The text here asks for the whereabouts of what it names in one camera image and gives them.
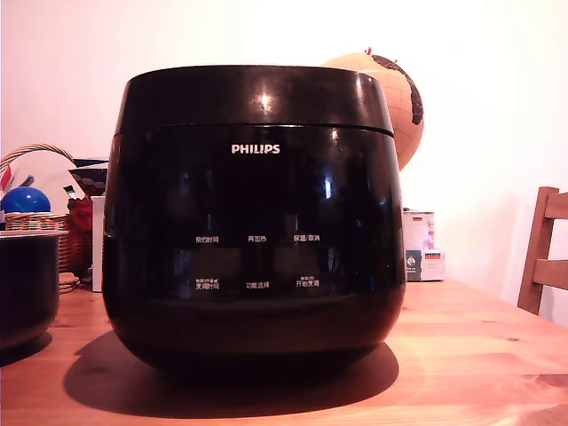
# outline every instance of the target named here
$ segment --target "wooden chair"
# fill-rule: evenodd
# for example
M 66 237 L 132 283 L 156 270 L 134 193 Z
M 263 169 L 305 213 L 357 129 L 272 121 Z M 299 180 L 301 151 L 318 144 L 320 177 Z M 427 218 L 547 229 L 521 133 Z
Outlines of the wooden chair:
M 568 219 L 568 193 L 541 186 L 536 200 L 517 306 L 539 314 L 542 286 L 568 290 L 568 260 L 548 260 L 555 219 Z

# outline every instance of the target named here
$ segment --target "white box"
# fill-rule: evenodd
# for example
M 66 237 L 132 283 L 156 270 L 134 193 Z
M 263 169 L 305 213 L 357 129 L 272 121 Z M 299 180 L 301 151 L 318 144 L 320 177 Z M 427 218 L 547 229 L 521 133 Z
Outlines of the white box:
M 402 214 L 406 250 L 435 248 L 434 212 L 406 210 Z
M 407 281 L 440 281 L 446 273 L 444 250 L 406 250 Z
M 92 201 L 92 291 L 102 291 L 103 282 L 103 223 L 105 196 L 91 197 Z

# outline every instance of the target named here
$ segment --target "table surface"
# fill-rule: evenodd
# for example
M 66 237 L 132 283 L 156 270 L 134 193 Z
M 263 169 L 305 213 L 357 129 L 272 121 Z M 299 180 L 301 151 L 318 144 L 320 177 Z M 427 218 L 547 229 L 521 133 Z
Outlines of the table surface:
M 386 343 L 325 380 L 164 381 L 120 344 L 101 294 L 84 290 L 61 296 L 42 339 L 4 361 L 3 426 L 568 425 L 568 329 L 449 280 L 408 283 Z

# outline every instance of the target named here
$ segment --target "basket handle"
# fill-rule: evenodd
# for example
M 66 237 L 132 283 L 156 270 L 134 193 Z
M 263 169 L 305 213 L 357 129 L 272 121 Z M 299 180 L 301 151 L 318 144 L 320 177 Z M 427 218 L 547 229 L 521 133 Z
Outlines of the basket handle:
M 32 153 L 34 151 L 51 151 L 53 153 L 63 155 L 65 158 L 67 158 L 73 164 L 75 164 L 73 156 L 70 153 L 68 153 L 65 149 L 57 148 L 56 146 L 47 145 L 47 144 L 27 145 L 27 146 L 21 146 L 20 148 L 13 150 L 11 153 L 7 154 L 2 159 L 2 161 L 0 162 L 0 176 L 4 174 L 5 170 L 8 169 L 10 163 L 13 162 L 15 159 L 21 157 L 23 154 Z

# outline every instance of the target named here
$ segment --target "rice cooker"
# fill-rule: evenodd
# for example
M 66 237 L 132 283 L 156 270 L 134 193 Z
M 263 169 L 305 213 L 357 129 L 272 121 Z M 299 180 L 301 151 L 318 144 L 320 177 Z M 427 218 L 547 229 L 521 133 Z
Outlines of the rice cooker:
M 381 343 L 406 284 L 380 84 L 324 67 L 178 67 L 127 84 L 102 291 L 151 366 L 336 371 Z

